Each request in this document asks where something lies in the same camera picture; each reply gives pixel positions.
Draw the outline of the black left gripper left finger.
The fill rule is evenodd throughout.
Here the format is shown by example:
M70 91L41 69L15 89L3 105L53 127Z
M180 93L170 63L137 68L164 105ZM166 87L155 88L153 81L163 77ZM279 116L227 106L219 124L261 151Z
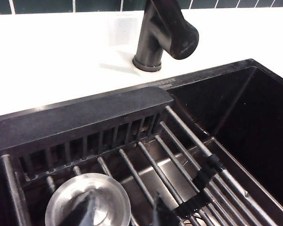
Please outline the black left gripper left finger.
M75 198L71 211L71 226L93 226L95 216L95 196L85 192Z

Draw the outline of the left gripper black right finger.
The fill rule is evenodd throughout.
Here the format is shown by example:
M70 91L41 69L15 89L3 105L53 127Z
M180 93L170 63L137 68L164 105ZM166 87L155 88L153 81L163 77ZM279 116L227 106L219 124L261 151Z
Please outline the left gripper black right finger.
M169 208L156 192L153 209L153 226L179 226L182 220L175 209Z

